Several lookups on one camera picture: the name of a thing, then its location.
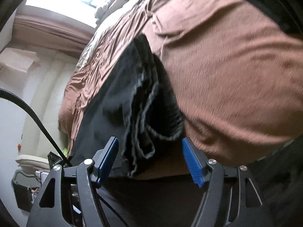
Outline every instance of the white wall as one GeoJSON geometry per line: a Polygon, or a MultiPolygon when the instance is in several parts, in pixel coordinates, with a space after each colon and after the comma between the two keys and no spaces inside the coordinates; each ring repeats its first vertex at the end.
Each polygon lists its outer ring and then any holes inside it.
{"type": "Polygon", "coordinates": [[[10,18],[4,25],[2,31],[0,31],[0,52],[12,39],[12,30],[13,30],[13,22],[14,22],[15,14],[16,11],[13,12],[13,14],[10,16],[10,18]]]}
{"type": "MultiPolygon", "coordinates": [[[[40,59],[30,66],[27,74],[10,70],[5,66],[0,70],[0,87],[13,92],[30,104],[56,52],[12,42],[8,46],[35,51],[40,59]]],[[[26,226],[28,213],[17,207],[11,180],[14,172],[19,169],[15,158],[18,155],[17,144],[21,142],[25,117],[26,113],[21,108],[9,101],[0,99],[0,198],[20,227],[26,226]]]]}

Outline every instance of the green object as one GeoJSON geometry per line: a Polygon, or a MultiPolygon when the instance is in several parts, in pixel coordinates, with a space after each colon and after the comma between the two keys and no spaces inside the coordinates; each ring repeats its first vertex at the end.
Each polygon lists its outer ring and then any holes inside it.
{"type": "Polygon", "coordinates": [[[62,152],[63,152],[64,155],[67,157],[67,148],[63,149],[62,152]]]}

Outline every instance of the beige curtain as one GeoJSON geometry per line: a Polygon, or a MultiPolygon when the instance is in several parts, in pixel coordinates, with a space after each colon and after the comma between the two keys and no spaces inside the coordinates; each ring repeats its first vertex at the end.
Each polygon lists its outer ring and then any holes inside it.
{"type": "Polygon", "coordinates": [[[93,34],[61,21],[16,15],[12,38],[79,58],[93,34]]]}

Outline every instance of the bedding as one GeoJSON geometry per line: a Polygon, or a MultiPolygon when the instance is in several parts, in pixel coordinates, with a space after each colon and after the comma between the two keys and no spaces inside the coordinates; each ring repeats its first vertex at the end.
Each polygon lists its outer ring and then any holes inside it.
{"type": "MultiPolygon", "coordinates": [[[[245,0],[144,0],[104,33],[66,87],[59,119],[69,152],[86,107],[139,33],[168,74],[185,135],[209,158],[252,162],[302,134],[302,38],[245,0]]],[[[176,143],[139,177],[185,173],[176,143]]]]}
{"type": "Polygon", "coordinates": [[[87,106],[71,163],[76,166],[92,158],[115,134],[122,156],[116,157],[110,176],[132,177],[152,163],[164,143],[167,147],[179,139],[182,131],[182,115],[167,74],[146,36],[139,35],[87,106]]]}
{"type": "Polygon", "coordinates": [[[115,0],[104,0],[104,2],[96,8],[95,18],[97,19],[96,24],[99,26],[98,21],[104,16],[107,9],[113,4],[115,0]]]}
{"type": "Polygon", "coordinates": [[[78,72],[85,64],[87,60],[92,56],[97,44],[104,36],[104,34],[113,27],[120,19],[121,16],[130,11],[136,3],[140,0],[116,0],[115,3],[109,8],[107,13],[102,17],[101,25],[96,30],[94,36],[84,48],[78,64],[76,66],[75,72],[78,72]]]}

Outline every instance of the blue gripper pad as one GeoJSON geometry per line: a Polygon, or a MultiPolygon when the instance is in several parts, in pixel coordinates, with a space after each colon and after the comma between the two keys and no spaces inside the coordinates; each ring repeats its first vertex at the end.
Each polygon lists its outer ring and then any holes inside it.
{"type": "Polygon", "coordinates": [[[202,166],[185,138],[182,139],[182,151],[194,183],[201,188],[205,183],[202,177],[202,166]]]}

